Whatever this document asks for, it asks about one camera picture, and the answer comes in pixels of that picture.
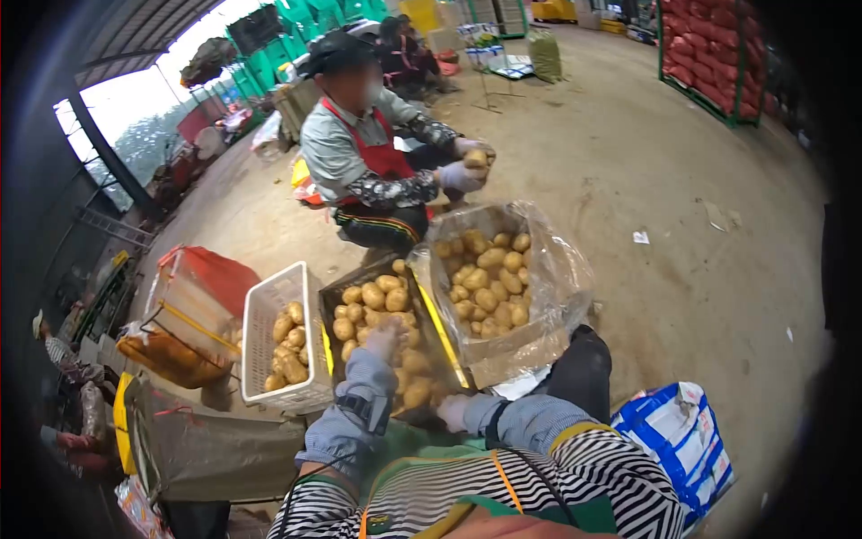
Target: black cord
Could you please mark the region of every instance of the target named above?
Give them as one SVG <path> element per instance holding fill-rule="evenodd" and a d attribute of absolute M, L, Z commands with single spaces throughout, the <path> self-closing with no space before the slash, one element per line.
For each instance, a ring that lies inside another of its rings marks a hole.
<path fill-rule="evenodd" d="M 342 456 L 338 457 L 337 459 L 335 459 L 334 461 L 327 464 L 326 466 L 315 470 L 313 473 L 320 473 L 323 470 L 325 470 L 327 468 L 331 468 L 332 466 L 338 464 L 339 462 L 341 462 L 345 459 L 348 459 L 350 457 L 354 457 L 356 455 L 357 455 L 356 453 L 342 455 Z M 282 514 L 281 514 L 281 525 L 278 526 L 277 537 L 284 537 L 284 529 L 287 528 L 287 519 L 288 519 L 288 516 L 290 515 L 290 502 L 293 499 L 293 487 L 297 484 L 297 481 L 299 481 L 300 479 L 301 479 L 301 477 L 299 475 L 297 475 L 294 478 L 294 480 L 292 480 L 290 482 L 290 488 L 287 492 L 287 499 L 284 501 L 284 510 L 282 511 Z"/>
<path fill-rule="evenodd" d="M 548 490 L 551 491 L 551 495 L 554 497 L 554 499 L 557 500 L 557 504 L 559 505 L 560 509 L 562 509 L 563 513 L 565 513 L 565 518 L 566 518 L 566 520 L 569 521 L 569 524 L 580 530 L 580 527 L 578 526 L 578 520 L 572 514 L 572 510 L 569 509 L 569 506 L 565 504 L 565 500 L 563 499 L 563 495 L 559 493 L 557 488 L 551 483 L 551 481 L 547 478 L 547 476 L 544 473 L 542 473 L 542 471 L 535 464 L 530 462 L 530 459 L 528 459 L 524 453 L 522 453 L 521 451 L 519 451 L 515 448 L 510 448 L 510 447 L 499 447 L 497 449 L 501 449 L 503 451 L 509 451 L 510 453 L 514 453 L 514 454 L 518 455 L 519 457 L 521 457 L 521 460 L 526 462 L 527 466 L 532 468 L 532 470 L 536 473 L 536 475 L 538 475 L 541 478 L 541 480 L 545 482 L 545 485 L 547 486 Z"/>

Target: hand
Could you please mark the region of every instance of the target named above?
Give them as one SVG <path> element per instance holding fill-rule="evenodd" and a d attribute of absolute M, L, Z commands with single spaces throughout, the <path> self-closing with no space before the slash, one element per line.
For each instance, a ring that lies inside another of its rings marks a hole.
<path fill-rule="evenodd" d="M 469 193 L 484 187 L 485 179 L 488 178 L 488 169 L 467 168 L 464 166 L 464 161 L 455 161 L 438 168 L 435 175 L 443 189 L 451 187 Z"/>
<path fill-rule="evenodd" d="M 407 340 L 407 327 L 399 317 L 386 317 L 365 340 L 365 348 L 378 358 L 392 362 L 392 355 L 402 342 Z"/>
<path fill-rule="evenodd" d="M 470 398 L 466 395 L 449 395 L 437 407 L 437 416 L 446 422 L 449 432 L 464 432 L 467 430 L 467 427 L 464 425 L 464 412 L 467 410 L 469 402 Z"/>
<path fill-rule="evenodd" d="M 485 141 L 471 141 L 462 136 L 455 139 L 455 155 L 459 159 L 463 159 L 465 154 L 470 150 L 482 150 L 488 156 L 488 165 L 493 164 L 497 158 L 497 152 Z"/>

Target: face mask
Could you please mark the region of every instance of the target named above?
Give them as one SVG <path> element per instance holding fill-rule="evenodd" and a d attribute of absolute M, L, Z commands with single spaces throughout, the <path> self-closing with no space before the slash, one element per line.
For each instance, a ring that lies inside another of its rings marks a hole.
<path fill-rule="evenodd" d="M 372 106 L 380 97 L 381 91 L 383 91 L 383 82 L 380 80 L 375 79 L 365 85 L 365 106 Z"/>

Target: warehouse floor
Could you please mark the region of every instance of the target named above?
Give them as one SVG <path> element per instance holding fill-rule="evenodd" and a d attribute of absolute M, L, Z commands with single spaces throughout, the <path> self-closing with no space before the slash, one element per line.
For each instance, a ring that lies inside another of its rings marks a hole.
<path fill-rule="evenodd" d="M 793 137 L 770 120 L 730 130 L 656 79 L 656 54 L 618 35 L 554 27 L 568 80 L 514 84 L 526 97 L 480 102 L 474 72 L 434 115 L 484 137 L 497 163 L 473 201 L 534 200 L 589 258 L 601 303 L 597 330 L 613 355 L 614 406 L 641 388 L 690 380 L 706 389 L 737 483 L 702 529 L 729 536 L 755 515 L 803 420 L 822 364 L 820 243 L 825 193 Z M 507 44 L 525 53 L 526 43 Z M 505 81 L 487 78 L 492 91 Z M 340 241 L 324 212 L 290 194 L 292 153 L 264 167 L 250 137 L 223 156 L 184 202 L 145 260 L 203 245 L 267 277 L 306 260 L 325 283 L 364 249 Z M 703 202 L 737 227 L 709 225 Z M 646 231 L 650 244 L 632 241 Z"/>

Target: black hat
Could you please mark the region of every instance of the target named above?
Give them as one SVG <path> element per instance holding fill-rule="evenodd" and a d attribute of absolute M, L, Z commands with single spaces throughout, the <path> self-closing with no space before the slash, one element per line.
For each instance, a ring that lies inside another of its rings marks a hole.
<path fill-rule="evenodd" d="M 376 62 L 372 46 L 347 32 L 336 30 L 315 41 L 309 58 L 299 66 L 299 74 L 312 78 L 317 73 L 335 73 Z"/>

